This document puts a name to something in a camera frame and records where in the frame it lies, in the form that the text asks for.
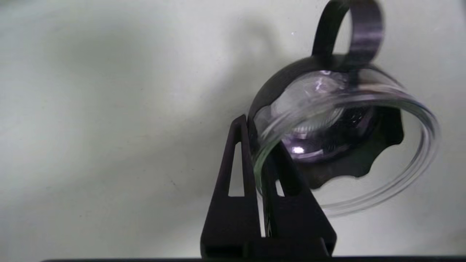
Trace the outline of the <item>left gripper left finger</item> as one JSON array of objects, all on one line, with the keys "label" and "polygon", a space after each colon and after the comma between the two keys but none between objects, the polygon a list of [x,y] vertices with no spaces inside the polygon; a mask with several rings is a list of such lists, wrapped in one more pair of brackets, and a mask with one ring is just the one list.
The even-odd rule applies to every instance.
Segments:
[{"label": "left gripper left finger", "polygon": [[[243,196],[229,196],[235,146],[240,144]],[[200,237],[203,258],[246,258],[261,238],[255,177],[252,168],[247,118],[230,126],[212,200]]]}]

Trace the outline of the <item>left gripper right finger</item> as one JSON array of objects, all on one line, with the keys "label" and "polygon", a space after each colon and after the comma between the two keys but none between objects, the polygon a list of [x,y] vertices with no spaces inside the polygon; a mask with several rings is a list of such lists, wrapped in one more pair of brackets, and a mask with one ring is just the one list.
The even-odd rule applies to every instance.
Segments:
[{"label": "left gripper right finger", "polygon": [[337,235],[282,143],[261,170],[266,237],[286,258],[330,258]]}]

